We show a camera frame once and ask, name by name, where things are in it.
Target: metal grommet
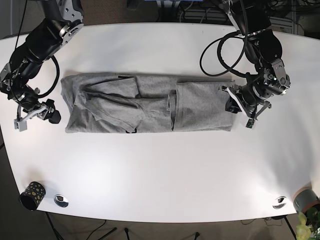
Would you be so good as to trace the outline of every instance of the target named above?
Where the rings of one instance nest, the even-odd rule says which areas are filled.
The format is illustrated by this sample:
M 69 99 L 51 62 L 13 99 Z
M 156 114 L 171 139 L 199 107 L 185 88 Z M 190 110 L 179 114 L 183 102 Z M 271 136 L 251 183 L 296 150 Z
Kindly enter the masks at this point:
M 285 196 L 280 196 L 274 200 L 273 208 L 281 209 L 287 204 L 287 198 Z
M 62 195 L 55 195 L 54 196 L 54 202 L 61 208 L 66 208 L 69 205 L 68 199 L 66 199 Z

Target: floor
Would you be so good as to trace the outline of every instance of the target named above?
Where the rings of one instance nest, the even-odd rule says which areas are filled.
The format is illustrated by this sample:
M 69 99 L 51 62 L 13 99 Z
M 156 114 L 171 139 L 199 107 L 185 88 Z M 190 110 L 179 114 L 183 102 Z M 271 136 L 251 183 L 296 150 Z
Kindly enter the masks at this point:
M 126 9 L 126 0 L 81 0 L 86 25 L 155 22 L 158 9 L 155 2 L 143 2 L 137 11 Z M 34 29 L 43 19 L 36 1 L 29 1 L 22 32 Z M 0 131 L 0 146 L 3 143 Z M 18 201 L 19 192 L 13 177 L 6 149 L 0 149 L 0 236 L 6 240 L 55 240 L 55 235 L 42 211 L 30 212 Z M 85 240 L 91 231 L 104 221 L 60 214 L 51 214 L 55 228 L 65 240 Z M 288 219 L 293 229 L 298 224 L 296 214 Z M 208 223 L 143 223 L 108 220 L 96 231 L 91 240 L 97 240 L 113 227 L 117 231 L 110 240 L 126 240 L 124 228 L 129 228 L 131 240 L 293 240 L 284 220 L 256 219 Z
M 0 146 L 3 143 L 0 131 Z M 11 171 L 6 148 L 0 150 L 0 236 L 6 240 L 55 240 L 55 235 L 42 211 L 28 211 L 18 201 L 19 192 Z M 60 214 L 50 214 L 52 222 L 65 240 L 85 240 L 91 231 L 104 221 Z M 296 214 L 289 215 L 292 227 L 298 224 Z M 199 232 L 199 240 L 293 240 L 284 220 L 256 219 L 208 223 L 144 223 L 112 221 L 90 237 L 97 240 L 112 228 L 117 231 L 110 240 L 126 240 L 124 228 L 129 228 L 131 240 L 193 240 Z

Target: chair leg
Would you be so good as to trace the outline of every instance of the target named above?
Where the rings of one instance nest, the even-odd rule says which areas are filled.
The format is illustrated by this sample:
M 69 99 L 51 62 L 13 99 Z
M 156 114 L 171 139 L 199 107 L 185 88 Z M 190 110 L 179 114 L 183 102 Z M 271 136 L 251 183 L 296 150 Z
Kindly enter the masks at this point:
M 197 240 L 197 238 L 200 236 L 200 233 L 196 232 L 194 236 L 194 240 Z
M 102 237 L 100 237 L 98 240 L 102 240 L 106 237 L 108 237 L 110 234 L 112 234 L 115 230 L 117 230 L 116 227 L 114 227 L 113 229 L 111 229 L 111 231 L 109 231 L 107 234 L 103 235 Z
M 130 240 L 130 237 L 129 237 L 129 229 L 128 229 L 128 228 L 125 228 L 124 231 L 125 231 L 127 240 Z

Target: green leaf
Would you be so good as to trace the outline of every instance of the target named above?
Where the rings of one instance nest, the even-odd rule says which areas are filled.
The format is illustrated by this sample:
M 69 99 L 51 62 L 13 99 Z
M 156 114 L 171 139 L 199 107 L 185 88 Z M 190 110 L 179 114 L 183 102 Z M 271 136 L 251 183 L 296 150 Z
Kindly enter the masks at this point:
M 296 226 L 296 239 L 297 240 L 308 240 L 311 235 L 311 230 L 306 225 Z
M 299 218 L 301 225 L 305 226 L 307 224 L 307 217 L 302 212 L 299 212 L 298 218 Z
M 306 216 L 311 222 L 315 222 L 318 220 L 318 210 L 315 207 L 310 207 L 306 211 Z

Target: metal bracket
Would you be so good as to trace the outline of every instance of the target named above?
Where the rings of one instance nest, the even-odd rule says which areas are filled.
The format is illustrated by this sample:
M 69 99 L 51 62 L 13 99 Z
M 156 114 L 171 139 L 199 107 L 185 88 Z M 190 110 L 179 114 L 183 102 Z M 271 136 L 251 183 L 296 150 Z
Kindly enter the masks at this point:
M 260 109 L 260 111 L 258 111 L 255 116 L 254 119 L 258 120 L 257 117 L 263 113 L 264 110 L 266 110 L 267 108 L 270 109 L 272 107 L 271 103 L 269 101 L 264 101 L 263 107 Z
M 280 83 L 281 86 L 285 86 L 288 88 L 290 86 L 290 82 L 288 83 L 287 81 L 287 74 L 285 71 L 284 62 L 280 58 L 277 58 L 276 60 L 271 62 L 271 65 L 277 78 L 277 81 Z
M 11 74 L 11 67 L 10 67 L 10 63 L 7 63 L 4 68 L 2 69 L 2 71 L 0 72 L 0 85 L 2 84 L 2 82 L 5 80 L 5 78 L 7 77 L 8 74 Z
M 241 109 L 242 113 L 248 117 L 251 118 L 251 113 L 249 111 L 246 110 L 245 106 L 242 104 L 242 102 L 240 101 L 240 99 L 236 96 L 235 90 L 234 89 L 230 89 L 230 87 L 226 88 L 227 92 L 229 93 L 230 97 L 235 100 L 235 102 L 238 104 L 239 108 Z
M 47 105 L 42 104 L 40 108 L 29 112 L 25 117 L 23 117 L 19 121 L 18 121 L 18 119 L 15 119 L 14 120 L 14 129 L 18 129 L 19 132 L 27 130 L 27 120 L 32 119 L 33 117 L 36 117 L 36 116 L 39 116 L 41 119 L 44 119 L 45 115 L 49 111 L 50 111 L 50 108 Z M 18 106 L 18 115 L 20 116 L 20 114 L 21 114 L 21 106 L 19 105 Z

